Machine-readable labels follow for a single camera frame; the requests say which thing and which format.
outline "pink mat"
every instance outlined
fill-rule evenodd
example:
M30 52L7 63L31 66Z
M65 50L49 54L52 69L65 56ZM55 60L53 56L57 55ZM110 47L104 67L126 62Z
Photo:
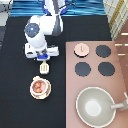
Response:
M85 58L79 58L74 54L74 47L78 43L85 43L89 46L89 54ZM107 45L111 48L111 55L101 58L96 54L98 45ZM78 62L86 62L91 67L88 76L81 77L75 73L75 65ZM115 67L112 76L102 76L98 71L101 62L110 62ZM100 87L113 97L115 103L125 99L126 87L117 56L115 42L113 41L80 41L66 43L66 128L90 128L79 118L76 112L76 98L81 90L86 87ZM117 111L114 121L107 128L128 128L128 111Z

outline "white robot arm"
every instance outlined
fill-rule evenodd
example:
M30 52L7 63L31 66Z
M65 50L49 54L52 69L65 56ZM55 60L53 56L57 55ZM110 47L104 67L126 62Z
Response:
M47 0L47 6L52 16L32 16L25 26L25 36L28 43L25 44L27 58L36 58L38 61L49 60L50 56L58 56L58 47L47 48L44 35L58 36L63 31L63 21L60 16L59 0ZM47 58L38 57L47 54Z

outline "white bowl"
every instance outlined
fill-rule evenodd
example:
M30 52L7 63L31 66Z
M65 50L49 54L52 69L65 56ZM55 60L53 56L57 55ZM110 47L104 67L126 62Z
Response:
M88 87L80 92L76 110L81 120L95 128L108 126L114 119L116 109L111 109L114 100L99 87Z

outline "black tablecloth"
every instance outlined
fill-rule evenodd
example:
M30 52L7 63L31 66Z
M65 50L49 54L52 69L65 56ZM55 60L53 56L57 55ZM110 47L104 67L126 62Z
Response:
M58 57L48 61L48 75L39 73L40 62L25 58L24 27L29 18L7 20L0 51L0 128L66 128L65 43L111 40L107 16L63 17L62 34L46 36L48 45L55 44L60 51ZM30 84L37 75L52 85L52 92L45 100L36 100L30 95Z

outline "black circle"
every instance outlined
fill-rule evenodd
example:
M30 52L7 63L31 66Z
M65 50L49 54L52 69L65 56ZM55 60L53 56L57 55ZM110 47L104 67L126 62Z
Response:
M96 54L102 58L110 56L111 49L106 45L99 45L96 48Z
M75 66L75 72L79 76L87 76L89 75L91 68L86 62L79 62Z
M112 76L115 72L114 66L109 62L100 63L98 70L103 76Z

